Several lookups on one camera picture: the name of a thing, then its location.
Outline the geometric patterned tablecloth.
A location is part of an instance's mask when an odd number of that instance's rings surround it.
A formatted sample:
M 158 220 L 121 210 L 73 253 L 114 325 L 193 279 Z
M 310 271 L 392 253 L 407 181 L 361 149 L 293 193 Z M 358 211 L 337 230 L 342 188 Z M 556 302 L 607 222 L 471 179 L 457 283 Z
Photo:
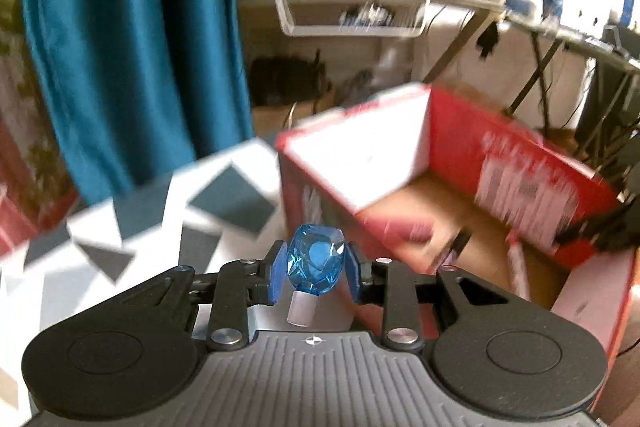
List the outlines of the geometric patterned tablecloth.
M 36 408 L 22 378 L 47 327 L 175 265 L 198 273 L 262 259 L 286 239 L 277 153 L 254 139 L 68 217 L 1 261 L 1 422 Z

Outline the red cardboard box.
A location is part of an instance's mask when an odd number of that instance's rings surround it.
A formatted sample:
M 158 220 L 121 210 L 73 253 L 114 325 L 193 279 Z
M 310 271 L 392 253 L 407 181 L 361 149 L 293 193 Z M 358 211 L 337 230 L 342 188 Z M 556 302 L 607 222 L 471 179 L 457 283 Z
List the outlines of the red cardboard box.
M 587 329 L 610 358 L 639 311 L 635 251 L 600 253 L 555 233 L 620 208 L 610 184 L 540 135 L 439 87 L 410 87 L 277 137 L 286 223 L 341 228 L 371 256 L 437 268 L 461 231 L 460 267 L 512 287 L 522 244 L 530 298 Z

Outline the white desk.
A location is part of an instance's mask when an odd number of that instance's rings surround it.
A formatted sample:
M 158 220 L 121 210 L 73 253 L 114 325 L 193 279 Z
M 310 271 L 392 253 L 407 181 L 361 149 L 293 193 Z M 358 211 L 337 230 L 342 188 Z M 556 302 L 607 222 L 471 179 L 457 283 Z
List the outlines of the white desk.
M 457 35 L 433 64 L 420 66 L 416 78 L 432 83 L 454 64 L 466 45 L 506 12 L 504 0 L 239 0 L 243 6 L 272 4 L 288 38 L 377 38 L 411 40 L 428 35 L 436 15 L 460 9 L 469 14 Z

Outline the teal curtain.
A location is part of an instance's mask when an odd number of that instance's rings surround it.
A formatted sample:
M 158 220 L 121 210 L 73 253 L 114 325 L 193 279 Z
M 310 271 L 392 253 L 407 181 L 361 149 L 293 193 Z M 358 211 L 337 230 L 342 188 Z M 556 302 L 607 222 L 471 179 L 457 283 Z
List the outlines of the teal curtain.
M 253 136 L 236 0 L 22 0 L 56 142 L 88 204 Z

